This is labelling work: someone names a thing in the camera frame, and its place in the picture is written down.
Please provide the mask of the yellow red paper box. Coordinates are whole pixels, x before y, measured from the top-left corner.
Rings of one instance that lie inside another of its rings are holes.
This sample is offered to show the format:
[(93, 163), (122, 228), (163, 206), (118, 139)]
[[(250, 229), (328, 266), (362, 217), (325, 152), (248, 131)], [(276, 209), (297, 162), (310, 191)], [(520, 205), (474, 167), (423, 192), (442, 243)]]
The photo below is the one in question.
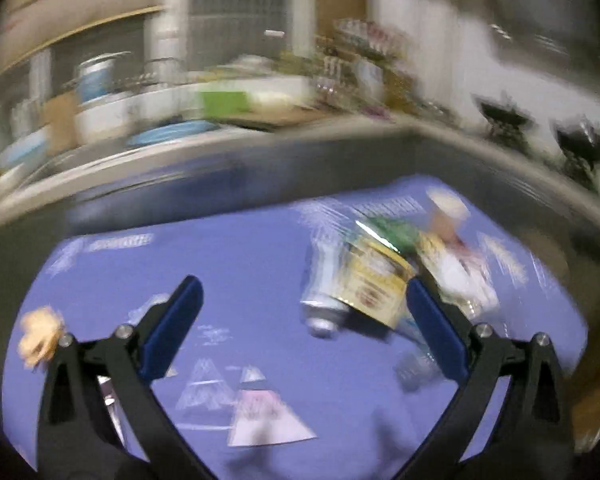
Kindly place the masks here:
[(392, 330), (406, 312), (413, 266), (377, 240), (360, 235), (348, 245), (338, 274), (336, 298)]

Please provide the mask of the kitchen counter cabinet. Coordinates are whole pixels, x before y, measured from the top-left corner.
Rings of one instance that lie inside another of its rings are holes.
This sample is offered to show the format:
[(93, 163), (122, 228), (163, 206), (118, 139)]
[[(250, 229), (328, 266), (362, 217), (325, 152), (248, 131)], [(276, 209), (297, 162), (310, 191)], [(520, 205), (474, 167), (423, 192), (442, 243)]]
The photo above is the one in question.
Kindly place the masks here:
[(518, 154), (409, 117), (215, 131), (55, 158), (0, 200), (0, 290), (20, 299), (72, 234), (362, 190), (415, 174), (455, 188), (536, 250), (584, 312), (600, 312), (600, 201)]

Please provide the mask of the white crumpled wrapper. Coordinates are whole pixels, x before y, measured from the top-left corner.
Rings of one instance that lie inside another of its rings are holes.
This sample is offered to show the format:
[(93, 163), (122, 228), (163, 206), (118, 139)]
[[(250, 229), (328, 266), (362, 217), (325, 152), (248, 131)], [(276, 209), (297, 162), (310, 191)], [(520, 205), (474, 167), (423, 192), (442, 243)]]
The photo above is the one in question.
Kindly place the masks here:
[(427, 188), (431, 202), (426, 230), (419, 234), (417, 255), (434, 278), (442, 300), (455, 304), (470, 320), (498, 310), (486, 258), (460, 238), (470, 211), (446, 188)]

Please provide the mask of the black wok left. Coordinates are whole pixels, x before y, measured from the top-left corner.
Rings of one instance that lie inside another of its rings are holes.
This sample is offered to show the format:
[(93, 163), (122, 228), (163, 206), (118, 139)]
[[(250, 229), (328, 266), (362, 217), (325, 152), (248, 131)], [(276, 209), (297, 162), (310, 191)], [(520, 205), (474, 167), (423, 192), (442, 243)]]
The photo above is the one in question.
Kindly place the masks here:
[(534, 120), (518, 108), (507, 93), (501, 101), (483, 96), (474, 96), (474, 101), (488, 123), (486, 138), (489, 141), (522, 152), (528, 148), (526, 132), (534, 126)]

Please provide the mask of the green plastic basin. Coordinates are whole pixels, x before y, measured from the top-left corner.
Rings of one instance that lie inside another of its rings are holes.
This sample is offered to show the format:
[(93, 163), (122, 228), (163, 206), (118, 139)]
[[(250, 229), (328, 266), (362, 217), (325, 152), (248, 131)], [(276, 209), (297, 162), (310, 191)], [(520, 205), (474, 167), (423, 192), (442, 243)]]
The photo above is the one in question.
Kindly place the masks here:
[(245, 114), (251, 110), (248, 93), (236, 90), (211, 90), (200, 94), (202, 116), (224, 119)]

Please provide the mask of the blue white pot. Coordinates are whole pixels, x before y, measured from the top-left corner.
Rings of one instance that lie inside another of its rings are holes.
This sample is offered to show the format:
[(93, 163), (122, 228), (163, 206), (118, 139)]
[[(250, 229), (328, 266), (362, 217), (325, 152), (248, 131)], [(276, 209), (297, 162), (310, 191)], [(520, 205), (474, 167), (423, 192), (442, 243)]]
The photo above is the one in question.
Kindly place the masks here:
[(76, 93), (81, 104), (108, 96), (114, 81), (114, 64), (118, 58), (129, 54), (130, 51), (107, 52), (88, 58), (78, 65)]

